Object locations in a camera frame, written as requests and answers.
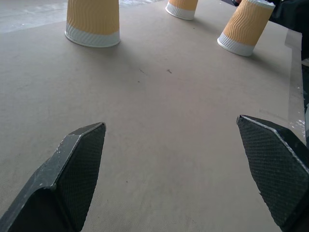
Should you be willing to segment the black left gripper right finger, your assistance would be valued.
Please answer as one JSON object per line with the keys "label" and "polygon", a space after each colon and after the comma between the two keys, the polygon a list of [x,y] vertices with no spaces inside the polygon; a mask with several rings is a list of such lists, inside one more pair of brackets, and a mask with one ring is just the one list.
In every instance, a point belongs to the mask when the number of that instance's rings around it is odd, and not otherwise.
{"label": "black left gripper right finger", "polygon": [[239,115],[251,175],[282,232],[309,232],[309,148],[288,128]]}

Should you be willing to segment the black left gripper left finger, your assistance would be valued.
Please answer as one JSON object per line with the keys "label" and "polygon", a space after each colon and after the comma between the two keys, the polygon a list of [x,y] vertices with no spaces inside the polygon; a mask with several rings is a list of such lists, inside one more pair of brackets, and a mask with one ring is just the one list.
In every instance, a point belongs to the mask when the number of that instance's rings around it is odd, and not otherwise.
{"label": "black left gripper left finger", "polygon": [[79,128],[28,179],[0,232],[81,232],[97,185],[106,125]]}

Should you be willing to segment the orange white ribbed paper cup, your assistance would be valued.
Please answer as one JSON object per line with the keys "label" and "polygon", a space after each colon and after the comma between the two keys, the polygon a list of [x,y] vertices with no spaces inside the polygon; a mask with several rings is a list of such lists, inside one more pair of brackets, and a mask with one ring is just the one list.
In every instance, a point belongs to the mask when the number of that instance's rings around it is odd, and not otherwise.
{"label": "orange white ribbed paper cup", "polygon": [[231,53],[250,56],[274,8],[275,4],[267,0],[242,0],[217,43]]}
{"label": "orange white ribbed paper cup", "polygon": [[198,0],[168,0],[165,10],[174,17],[193,20],[197,3]]}
{"label": "orange white ribbed paper cup", "polygon": [[120,43],[119,0],[68,0],[65,36],[87,47],[117,45]]}

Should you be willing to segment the dark object beyond table edge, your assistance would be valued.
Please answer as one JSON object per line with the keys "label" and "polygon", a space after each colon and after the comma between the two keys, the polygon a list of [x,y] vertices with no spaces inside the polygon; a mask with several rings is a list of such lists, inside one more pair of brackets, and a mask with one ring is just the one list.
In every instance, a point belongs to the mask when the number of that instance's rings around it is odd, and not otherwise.
{"label": "dark object beyond table edge", "polygon": [[269,0],[275,4],[270,21],[300,33],[309,33],[309,0]]}

